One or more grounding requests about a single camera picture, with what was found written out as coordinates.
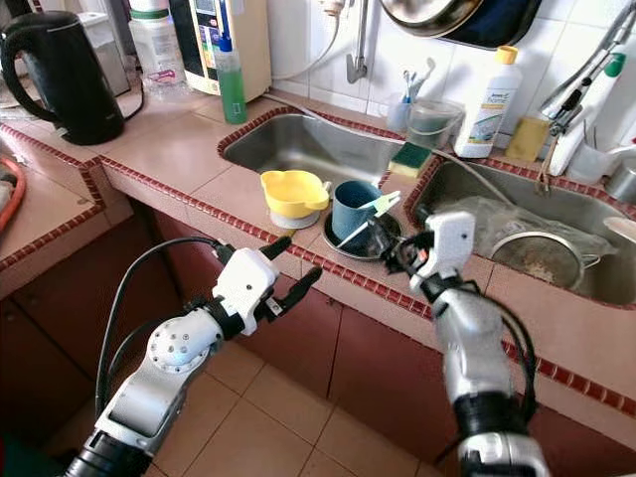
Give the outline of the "round steel plate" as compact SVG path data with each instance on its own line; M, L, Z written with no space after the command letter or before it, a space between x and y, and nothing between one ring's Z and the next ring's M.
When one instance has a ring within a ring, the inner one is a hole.
M391 215L385 215L377 219L396 219ZM358 239L350 241L344 249L337 249L338 240L335 237L335 233L332 232L331 217L323 218L323 237L330 248L335 249L337 253L345 255L345 257L355 260L371 260L372 262L382 262L378 260L378 252L369 250L368 233L364 231Z

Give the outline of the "green white training chopsticks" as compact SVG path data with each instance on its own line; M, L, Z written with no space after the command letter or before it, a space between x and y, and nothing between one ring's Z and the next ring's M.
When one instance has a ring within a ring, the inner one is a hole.
M358 239L359 236L363 234L364 231L367 230L369 226L372 225L374 219L380 218L385 215L391 208L394 208L396 204L400 201L401 191L393 191L390 194L382 195L377 199L373 200L371 203L367 205L360 206L360 209L372 208L374 213L371 217L368 217L361 226L355 229L353 232L350 232L348 236L345 237L344 240L338 242L337 249L344 249L350 241Z

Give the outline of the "blue mug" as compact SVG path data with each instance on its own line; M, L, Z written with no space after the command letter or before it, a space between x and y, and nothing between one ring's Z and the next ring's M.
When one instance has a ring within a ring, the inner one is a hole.
M376 213L372 203L381 190L367 181L347 181L333 191L331 227L338 242L353 235Z

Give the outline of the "green yellow scrub sponge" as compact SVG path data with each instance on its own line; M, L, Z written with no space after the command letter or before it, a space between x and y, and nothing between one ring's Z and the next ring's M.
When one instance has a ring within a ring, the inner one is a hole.
M396 176L417 178L423 165L431 158L432 151L413 142L405 142L388 164L388 172Z

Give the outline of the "clear plastic bag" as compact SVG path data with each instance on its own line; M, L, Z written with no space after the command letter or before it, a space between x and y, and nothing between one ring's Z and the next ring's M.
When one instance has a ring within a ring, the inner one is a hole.
M540 232L555 235L569 242L578 253L589 257L604 257L617 253L616 246L604 237L591 235L582 229L568 226L558 220L551 220L531 213L519 206L500 203L486 197L463 197L431 206L434 214L449 211L464 211L476 219L474 226L474 251L482 257L494 254L497 242L518 233Z

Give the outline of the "white toothbrush cup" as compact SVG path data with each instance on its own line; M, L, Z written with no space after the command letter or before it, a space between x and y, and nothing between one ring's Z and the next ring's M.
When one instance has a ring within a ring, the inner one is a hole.
M388 130L396 133L405 133L407 131L411 104L412 96L410 96L408 92L405 92L395 104L391 104L390 107L388 107L386 115Z

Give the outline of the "wide steel sink basin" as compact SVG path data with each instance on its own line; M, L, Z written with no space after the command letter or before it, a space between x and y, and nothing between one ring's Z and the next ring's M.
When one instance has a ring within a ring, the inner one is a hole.
M531 169L497 159L460 165L431 159L407 197L407 218L416 226L413 206L417 203L435 206L469 196L496 200L495 188L519 208L604 237L616 246L617 253L587 270L577 294L596 303L636 309L636 242L614 235L603 223L608 217L636 220L636 206L617 203L598 187L568 179L553 179L553 189L546 196L537 194L536 183L536 173Z

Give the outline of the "white detergent bottle yellow cap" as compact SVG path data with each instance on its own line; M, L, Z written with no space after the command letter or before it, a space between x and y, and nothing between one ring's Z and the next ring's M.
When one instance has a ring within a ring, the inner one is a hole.
M497 133L521 90L520 54L518 47L497 47L492 60L474 73L476 82L465 95L465 112L451 146L459 158L486 158L494 150Z

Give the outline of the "wooden spatula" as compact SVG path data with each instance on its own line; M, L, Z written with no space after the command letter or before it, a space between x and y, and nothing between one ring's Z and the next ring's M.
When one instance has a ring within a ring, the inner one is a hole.
M615 235L619 235L631 242L636 242L636 220L608 217L603 220L603 223Z

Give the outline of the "beige water filter appliance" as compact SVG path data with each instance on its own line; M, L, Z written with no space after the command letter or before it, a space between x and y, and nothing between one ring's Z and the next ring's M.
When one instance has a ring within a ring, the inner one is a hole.
M266 0L168 0L177 33L182 72L191 89L219 95L215 54L223 33L239 60L246 101L272 83Z

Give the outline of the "hanging steel wok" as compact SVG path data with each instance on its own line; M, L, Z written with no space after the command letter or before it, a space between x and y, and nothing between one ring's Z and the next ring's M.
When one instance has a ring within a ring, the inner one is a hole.
M391 22L409 35L437 38L468 22L486 0L379 0Z

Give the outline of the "hanging dark pan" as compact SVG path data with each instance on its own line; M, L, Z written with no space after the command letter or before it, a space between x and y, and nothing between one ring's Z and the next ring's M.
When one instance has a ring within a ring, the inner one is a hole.
M542 0L483 0L454 31L441 36L450 44L496 50L515 46L527 35Z

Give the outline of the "grey countertop appliance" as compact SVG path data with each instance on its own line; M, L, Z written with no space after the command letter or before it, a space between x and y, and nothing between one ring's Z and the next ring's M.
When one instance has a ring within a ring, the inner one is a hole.
M101 72L109 83L115 96L130 90L124 60L119 51L118 42L109 15L99 12L77 13L79 22L85 29L87 39L98 59Z

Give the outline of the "black electric kettle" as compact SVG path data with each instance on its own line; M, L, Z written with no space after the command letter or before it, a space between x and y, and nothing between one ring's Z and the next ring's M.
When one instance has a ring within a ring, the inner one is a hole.
M87 146L121 136L124 114L78 15L36 12L1 28L1 74L20 107Z

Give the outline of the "chrome wall tap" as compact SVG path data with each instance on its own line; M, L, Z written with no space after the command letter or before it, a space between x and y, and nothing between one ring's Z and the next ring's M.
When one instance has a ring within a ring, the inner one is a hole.
M356 83L369 75L367 60L367 36L370 10L373 5L370 0L353 0L358 5L358 24L356 24L356 46L346 58L346 79L348 83Z

